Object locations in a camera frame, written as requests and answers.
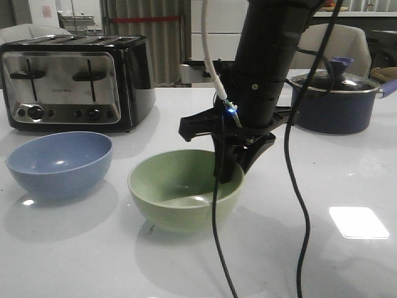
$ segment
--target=ceramic bowl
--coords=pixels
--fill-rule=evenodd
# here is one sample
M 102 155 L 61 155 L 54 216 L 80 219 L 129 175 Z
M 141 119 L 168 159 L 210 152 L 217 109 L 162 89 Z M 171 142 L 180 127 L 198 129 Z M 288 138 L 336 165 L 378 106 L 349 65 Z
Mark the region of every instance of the ceramic bowl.
M 66 199 L 85 194 L 108 171 L 112 141 L 95 132 L 54 133 L 16 148 L 6 164 L 33 197 Z
M 172 232 L 211 227 L 215 155 L 179 150 L 153 156 L 131 171 L 128 187 L 140 212 L 155 226 Z M 244 172 L 239 165 L 230 182 L 220 185 L 218 222 L 231 213 L 239 198 Z

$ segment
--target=green bowl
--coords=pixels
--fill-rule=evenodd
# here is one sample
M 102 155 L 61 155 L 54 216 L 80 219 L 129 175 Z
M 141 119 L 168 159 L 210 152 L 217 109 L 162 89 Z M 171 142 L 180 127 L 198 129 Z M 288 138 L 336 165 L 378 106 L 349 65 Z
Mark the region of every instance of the green bowl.
M 128 175 L 128 188 L 140 212 L 155 226 L 172 232 L 197 232 L 211 227 L 214 152 L 179 150 L 153 156 Z M 230 182 L 221 184 L 216 220 L 233 210 L 244 181 L 236 165 Z

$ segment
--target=bowl rim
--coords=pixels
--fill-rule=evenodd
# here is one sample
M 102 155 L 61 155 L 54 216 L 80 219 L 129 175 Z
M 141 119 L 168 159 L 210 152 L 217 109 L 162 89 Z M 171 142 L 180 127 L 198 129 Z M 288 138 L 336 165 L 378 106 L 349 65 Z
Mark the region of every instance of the bowl rim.
M 39 140 L 42 139 L 42 138 L 50 138 L 50 137 L 54 137 L 54 136 L 57 136 L 57 135 L 66 135 L 66 134 L 73 134 L 73 133 L 88 133 L 88 134 L 93 134 L 93 135 L 98 135 L 98 136 L 104 137 L 104 138 L 106 138 L 106 139 L 110 142 L 110 148 L 109 148 L 109 150 L 107 150 L 107 152 L 104 153 L 100 158 L 98 158 L 98 159 L 96 159 L 96 160 L 94 160 L 94 161 L 92 161 L 92 162 L 90 162 L 90 163 L 87 163 L 87 164 L 82 165 L 82 166 L 77 166 L 77 167 L 74 167 L 74 168 L 71 168 L 71 169 L 65 169 L 65 170 L 63 170 L 63 171 L 54 171 L 54 172 L 47 172 L 47 173 L 31 173 L 31 172 L 28 172 L 28 171 L 19 171 L 19 170 L 16 170 L 14 167 L 12 167 L 12 166 L 9 164 L 9 159 L 11 158 L 11 156 L 12 156 L 18 149 L 20 149 L 20 148 L 22 148 L 22 147 L 24 147 L 24 146 L 27 146 L 27 145 L 29 145 L 30 143 L 37 142 L 37 141 L 39 141 Z M 21 174 L 29 174 L 29 175 L 32 175 L 32 176 L 54 175 L 54 174 L 60 174 L 60 173 L 67 173 L 67 172 L 70 172 L 70 171 L 76 171 L 77 169 L 81 169 L 81 168 L 86 168 L 86 167 L 88 167 L 88 166 L 90 166 L 90 165 L 92 165 L 92 164 L 94 164 L 94 163 L 97 163 L 97 162 L 100 161 L 100 160 L 103 160 L 103 159 L 106 158 L 108 155 L 110 155 L 112 152 L 113 152 L 113 142 L 112 142 L 112 140 L 111 140 L 107 135 L 104 135 L 103 133 L 99 133 L 99 132 L 91 132 L 91 131 L 86 131 L 86 130 L 73 130 L 73 131 L 69 131 L 69 132 L 51 133 L 51 134 L 49 134 L 49 135 L 44 135 L 44 136 L 42 136 L 42 137 L 34 138 L 33 140 L 27 141 L 27 142 L 25 142 L 25 143 L 19 145 L 18 147 L 16 147 L 15 149 L 13 149 L 13 151 L 12 151 L 10 154 L 8 154 L 8 156 L 6 157 L 6 165 L 7 165 L 7 167 L 8 167 L 9 169 L 11 169 L 11 170 L 13 170 L 13 171 L 15 171 L 15 172 L 17 172 L 17 173 L 21 173 Z
M 132 194 L 134 194 L 135 197 L 139 198 L 139 200 L 141 200 L 141 201 L 143 201 L 143 202 L 149 203 L 149 204 L 154 205 L 154 206 L 157 206 L 157 207 L 167 208 L 167 209 L 198 209 L 198 208 L 204 208 L 204 207 L 208 207 L 208 206 L 212 205 L 212 202 L 209 202 L 209 203 L 204 204 L 204 205 L 192 205 L 192 206 L 169 206 L 169 205 L 163 205 L 163 204 L 151 202 L 151 201 L 148 201 L 148 200 L 143 199 L 143 198 L 141 198 L 141 197 L 138 197 L 138 196 L 136 195 L 136 193 L 133 191 L 132 185 L 131 185 L 131 175 L 132 175 L 132 173 L 136 170 L 136 168 L 137 168 L 139 165 L 141 165 L 142 163 L 144 163 L 144 162 L 148 161 L 149 159 L 154 158 L 154 157 L 156 157 L 156 156 L 165 155 L 165 154 L 168 154 L 168 153 L 174 153 L 174 152 L 178 152 L 178 151 L 203 151 L 203 152 L 215 154 L 215 152 L 209 151 L 209 150 L 201 150 L 201 149 L 178 149 L 178 150 L 171 150 L 171 151 L 166 151 L 166 152 L 158 153 L 158 154 L 152 155 L 152 156 L 150 156 L 150 157 L 148 157 L 148 158 L 145 158 L 145 159 L 142 160 L 141 162 L 137 163 L 137 164 L 133 167 L 133 169 L 130 171 L 130 173 L 128 174 L 128 176 L 127 176 L 127 185 L 128 185 L 128 188 L 129 188 L 130 192 L 131 192 Z M 216 203 L 217 203 L 217 204 L 222 203 L 223 201 L 229 199 L 229 197 L 232 196 L 232 195 L 233 195 L 234 193 L 236 193 L 237 191 L 239 191 L 240 188 L 241 188 L 241 186 L 243 185 L 243 182 L 244 182 L 244 179 L 245 179 L 245 173 L 244 173 L 243 169 L 240 167 L 240 165 L 239 165 L 238 163 L 236 163 L 236 168 L 237 168 L 237 169 L 240 171 L 240 173 L 241 173 L 241 181 L 240 181 L 238 187 L 236 187 L 236 189 L 235 189 L 233 192 L 231 192 L 231 193 L 228 194 L 227 196 L 223 197 L 222 199 L 216 200 Z

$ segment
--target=striped curtain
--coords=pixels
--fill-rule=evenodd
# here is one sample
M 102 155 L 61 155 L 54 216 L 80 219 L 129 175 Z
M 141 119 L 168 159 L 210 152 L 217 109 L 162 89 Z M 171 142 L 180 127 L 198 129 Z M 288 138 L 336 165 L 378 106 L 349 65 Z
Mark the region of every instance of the striped curtain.
M 107 35 L 138 34 L 148 38 L 157 86 L 179 80 L 178 65 L 190 57 L 191 52 L 190 0 L 102 0 L 101 8 Z M 175 20 L 172 18 L 175 16 L 181 18 Z M 161 17 L 171 20 L 147 20 Z M 136 22 L 142 18 L 146 18 L 146 22 Z

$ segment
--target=navy pot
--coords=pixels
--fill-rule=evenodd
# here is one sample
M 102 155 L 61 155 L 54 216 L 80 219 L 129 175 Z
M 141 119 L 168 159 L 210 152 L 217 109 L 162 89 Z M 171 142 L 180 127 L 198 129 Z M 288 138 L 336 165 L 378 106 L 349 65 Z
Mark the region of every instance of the navy pot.
M 307 74 L 293 77 L 292 105 Z M 378 82 L 343 73 L 333 85 L 326 71 L 317 72 L 295 118 L 295 125 L 315 132 L 346 135 L 365 130 L 370 123 L 375 98 L 383 98 L 397 90 L 397 80 Z

